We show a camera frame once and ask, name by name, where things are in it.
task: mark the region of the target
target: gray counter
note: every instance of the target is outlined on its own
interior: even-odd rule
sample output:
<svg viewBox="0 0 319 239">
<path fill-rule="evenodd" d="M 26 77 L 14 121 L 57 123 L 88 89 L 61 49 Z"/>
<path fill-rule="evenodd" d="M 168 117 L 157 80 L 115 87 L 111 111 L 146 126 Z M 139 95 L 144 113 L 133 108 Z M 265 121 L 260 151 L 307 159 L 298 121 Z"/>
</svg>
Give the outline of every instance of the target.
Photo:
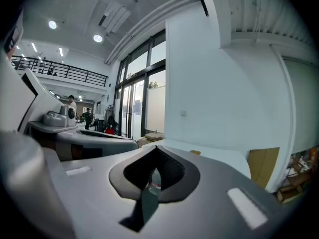
<svg viewBox="0 0 319 239">
<path fill-rule="evenodd" d="M 227 196 L 232 188 L 245 192 L 269 219 L 280 210 L 272 195 L 227 164 L 165 148 L 196 165 L 200 181 L 184 201 L 159 204 L 139 233 L 119 224 L 130 216 L 136 202 L 118 195 L 110 184 L 109 172 L 117 163 L 147 148 L 62 163 L 54 151 L 43 149 L 54 187 L 71 217 L 77 238 L 246 238 L 252 231 Z M 65 173 L 84 166 L 90 171 L 70 177 Z"/>
<path fill-rule="evenodd" d="M 40 132 L 43 133 L 59 133 L 59 132 L 63 132 L 63 131 L 67 131 L 70 129 L 74 129 L 77 126 L 49 126 L 49 125 L 45 125 L 43 124 L 41 121 L 29 121 L 29 127 L 33 127 L 35 129 L 37 129 Z"/>
</svg>

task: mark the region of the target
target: black railing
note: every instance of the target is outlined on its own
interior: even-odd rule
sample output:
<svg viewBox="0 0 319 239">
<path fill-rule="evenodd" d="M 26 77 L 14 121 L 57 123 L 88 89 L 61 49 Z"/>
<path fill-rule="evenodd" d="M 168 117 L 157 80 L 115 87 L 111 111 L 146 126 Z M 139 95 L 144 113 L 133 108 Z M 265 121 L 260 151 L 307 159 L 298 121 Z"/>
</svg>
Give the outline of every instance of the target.
<svg viewBox="0 0 319 239">
<path fill-rule="evenodd" d="M 106 79 L 108 78 L 108 76 L 78 67 L 30 57 L 12 56 L 11 65 L 13 65 L 16 70 L 29 68 L 34 73 L 63 77 L 103 87 L 105 87 Z"/>
</svg>

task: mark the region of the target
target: recessed light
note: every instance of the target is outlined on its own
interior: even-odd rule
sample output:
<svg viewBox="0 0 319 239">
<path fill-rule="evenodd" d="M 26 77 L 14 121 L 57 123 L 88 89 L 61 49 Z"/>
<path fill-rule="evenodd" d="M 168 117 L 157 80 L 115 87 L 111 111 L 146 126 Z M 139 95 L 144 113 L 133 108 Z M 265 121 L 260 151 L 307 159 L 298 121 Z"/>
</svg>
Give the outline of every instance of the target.
<svg viewBox="0 0 319 239">
<path fill-rule="evenodd" d="M 103 38 L 99 34 L 96 34 L 93 36 L 93 40 L 96 42 L 101 42 L 101 41 L 103 41 Z"/>
<path fill-rule="evenodd" d="M 33 47 L 34 51 L 35 51 L 35 52 L 38 52 L 38 51 L 36 50 L 35 46 L 34 46 L 34 43 L 32 42 L 31 44 L 32 44 L 32 47 Z"/>
<path fill-rule="evenodd" d="M 50 21 L 50 22 L 49 22 L 49 27 L 52 28 L 52 29 L 56 29 L 56 23 L 55 23 L 55 21 L 53 21 L 53 20 Z"/>
</svg>

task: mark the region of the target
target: white pipe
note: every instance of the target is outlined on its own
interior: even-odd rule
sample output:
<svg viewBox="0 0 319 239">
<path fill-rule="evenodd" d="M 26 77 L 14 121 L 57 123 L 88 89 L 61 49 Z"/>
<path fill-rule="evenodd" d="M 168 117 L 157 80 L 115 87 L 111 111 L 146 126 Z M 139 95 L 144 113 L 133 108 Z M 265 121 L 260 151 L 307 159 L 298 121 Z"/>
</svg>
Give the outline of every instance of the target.
<svg viewBox="0 0 319 239">
<path fill-rule="evenodd" d="M 163 8 L 165 7 L 168 7 L 169 6 L 169 9 L 172 9 L 176 6 L 179 6 L 180 4 L 183 4 L 185 2 L 188 2 L 188 1 L 192 1 L 192 0 L 183 0 L 182 3 L 181 2 L 178 2 L 178 3 L 175 3 L 176 1 L 178 0 L 170 0 L 168 1 L 167 3 L 164 3 L 162 4 L 160 7 L 158 7 L 157 9 L 153 10 L 151 13 L 149 13 L 148 15 L 146 15 L 142 20 L 140 20 L 134 27 L 132 27 L 132 29 L 128 32 L 128 34 L 134 36 L 135 34 L 138 34 L 138 31 L 141 29 L 141 27 L 143 27 L 145 25 L 145 21 L 147 22 L 150 22 L 151 20 L 155 20 L 156 18 L 159 18 L 158 15 L 162 15 L 162 12 L 161 13 L 158 13 L 159 11 L 161 11 Z M 105 63 L 107 64 L 110 64 L 114 57 L 116 55 L 118 55 L 119 53 L 119 50 L 121 48 L 123 48 L 123 46 L 125 46 L 127 44 L 127 42 L 125 42 L 126 40 L 128 39 L 128 36 L 125 35 L 120 41 L 119 43 L 115 46 L 115 48 L 113 49 L 113 51 L 111 52 L 111 54 L 109 55 L 109 57 L 106 59 Z"/>
</svg>

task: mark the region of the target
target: gray machine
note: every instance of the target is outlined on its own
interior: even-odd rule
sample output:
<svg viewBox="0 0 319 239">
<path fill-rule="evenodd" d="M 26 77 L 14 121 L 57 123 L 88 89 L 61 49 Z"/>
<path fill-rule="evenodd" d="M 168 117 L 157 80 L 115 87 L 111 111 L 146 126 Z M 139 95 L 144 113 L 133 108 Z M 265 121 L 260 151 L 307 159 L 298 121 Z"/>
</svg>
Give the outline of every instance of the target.
<svg viewBox="0 0 319 239">
<path fill-rule="evenodd" d="M 6 191 L 50 238 L 261 238 L 282 214 L 271 194 L 232 167 L 182 150 L 152 146 L 61 163 L 30 137 L 2 133 L 0 139 Z M 157 205 L 147 206 L 144 184 L 155 167 L 162 190 Z M 249 219 L 260 214 L 262 221 L 251 226 Z"/>
<path fill-rule="evenodd" d="M 35 97 L 19 131 L 31 135 L 41 146 L 55 150 L 61 161 L 114 155 L 138 148 L 133 139 L 78 129 L 71 106 L 62 104 L 29 69 L 22 79 Z"/>
</svg>

